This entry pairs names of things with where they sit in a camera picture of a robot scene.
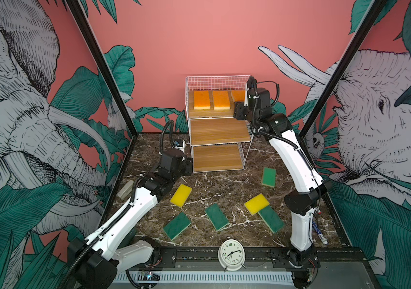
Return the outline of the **orange sponge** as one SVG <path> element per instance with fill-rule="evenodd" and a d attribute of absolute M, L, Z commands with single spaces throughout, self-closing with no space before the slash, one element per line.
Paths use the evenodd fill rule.
<path fill-rule="evenodd" d="M 245 90 L 232 90 L 231 97 L 233 102 L 245 102 L 246 91 Z"/>
<path fill-rule="evenodd" d="M 195 90 L 193 101 L 195 110 L 209 110 L 211 108 L 210 95 L 207 90 Z"/>
<path fill-rule="evenodd" d="M 229 110 L 231 108 L 229 94 L 226 90 L 214 90 L 212 97 L 215 110 Z"/>

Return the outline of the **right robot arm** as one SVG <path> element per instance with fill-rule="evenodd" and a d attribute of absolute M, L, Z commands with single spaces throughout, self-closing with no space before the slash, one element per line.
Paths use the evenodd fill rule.
<path fill-rule="evenodd" d="M 247 121 L 254 136 L 263 136 L 279 154 L 292 177 L 295 191 L 284 197 L 292 218 L 287 255 L 293 267 L 302 267 L 307 261 L 314 260 L 313 217 L 319 199 L 327 193 L 331 184 L 324 181 L 311 164 L 288 117 L 283 113 L 274 113 L 275 103 L 270 98 L 270 92 L 259 88 L 257 80 L 250 76 L 245 86 L 245 100 L 236 102 L 233 118 Z"/>

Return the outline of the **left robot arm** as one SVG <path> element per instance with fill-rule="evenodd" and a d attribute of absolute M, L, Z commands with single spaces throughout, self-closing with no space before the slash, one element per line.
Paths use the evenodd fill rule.
<path fill-rule="evenodd" d="M 160 161 L 135 180 L 129 200 L 96 231 L 68 246 L 69 269 L 58 288 L 74 278 L 83 289 L 106 289 L 122 272 L 137 266 L 151 270 L 162 262 L 161 245 L 152 238 L 121 244 L 181 177 L 192 175 L 193 159 L 185 154 L 185 143 L 174 140 L 173 128 L 173 120 L 166 122 L 159 139 Z"/>

